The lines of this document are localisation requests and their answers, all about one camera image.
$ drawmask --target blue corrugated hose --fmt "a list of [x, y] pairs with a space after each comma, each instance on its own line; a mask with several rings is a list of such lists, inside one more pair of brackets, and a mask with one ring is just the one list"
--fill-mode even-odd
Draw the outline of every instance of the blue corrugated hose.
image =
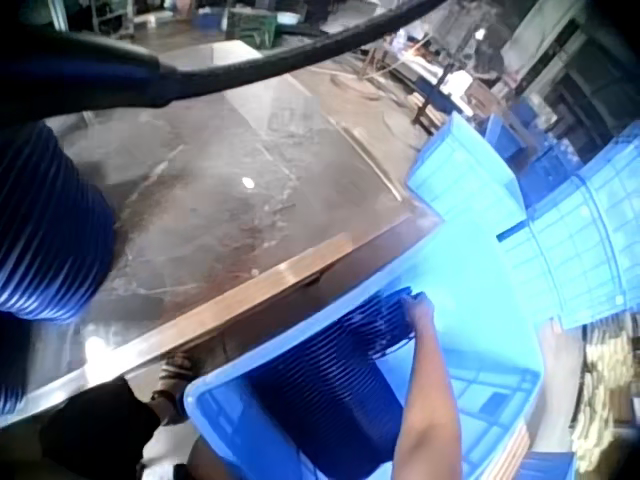
[[22, 401], [28, 374], [31, 322], [0, 312], [0, 415]]
[[111, 267], [111, 208], [44, 122], [0, 133], [0, 178], [0, 310], [76, 317]]

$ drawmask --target hand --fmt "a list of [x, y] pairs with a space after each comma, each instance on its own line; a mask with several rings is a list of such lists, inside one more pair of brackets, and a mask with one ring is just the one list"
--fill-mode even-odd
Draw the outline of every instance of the hand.
[[409, 321], [416, 331], [424, 327], [433, 326], [435, 307], [429, 297], [421, 292], [416, 298], [407, 295], [402, 301], [407, 311]]

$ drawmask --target human arm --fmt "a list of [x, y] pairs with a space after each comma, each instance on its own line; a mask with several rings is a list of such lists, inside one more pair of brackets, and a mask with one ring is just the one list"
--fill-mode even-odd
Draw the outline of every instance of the human arm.
[[393, 459], [393, 480], [462, 477], [456, 401], [426, 295], [406, 300], [416, 332], [409, 395]]

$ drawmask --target worktable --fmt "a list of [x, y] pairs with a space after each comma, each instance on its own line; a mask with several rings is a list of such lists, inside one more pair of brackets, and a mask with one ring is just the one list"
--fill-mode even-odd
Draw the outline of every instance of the worktable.
[[[163, 60], [189, 69], [257, 55], [223, 42]], [[33, 324], [28, 395], [0, 426], [231, 325], [250, 332], [246, 312], [375, 244], [342, 267], [370, 274], [376, 248], [397, 255], [440, 222], [288, 75], [160, 110], [96, 112], [59, 138], [118, 212], [116, 259], [81, 318]], [[333, 276], [325, 301], [348, 288]]]

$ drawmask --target scratched metal surface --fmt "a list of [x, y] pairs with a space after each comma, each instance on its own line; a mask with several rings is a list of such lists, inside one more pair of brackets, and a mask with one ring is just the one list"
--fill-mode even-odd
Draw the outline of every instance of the scratched metal surface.
[[[216, 45], [164, 59], [196, 68], [236, 56]], [[34, 324], [29, 391], [81, 368], [91, 337], [128, 344], [367, 219], [406, 212], [288, 76], [95, 117], [60, 140], [118, 211], [117, 261], [84, 315]]]

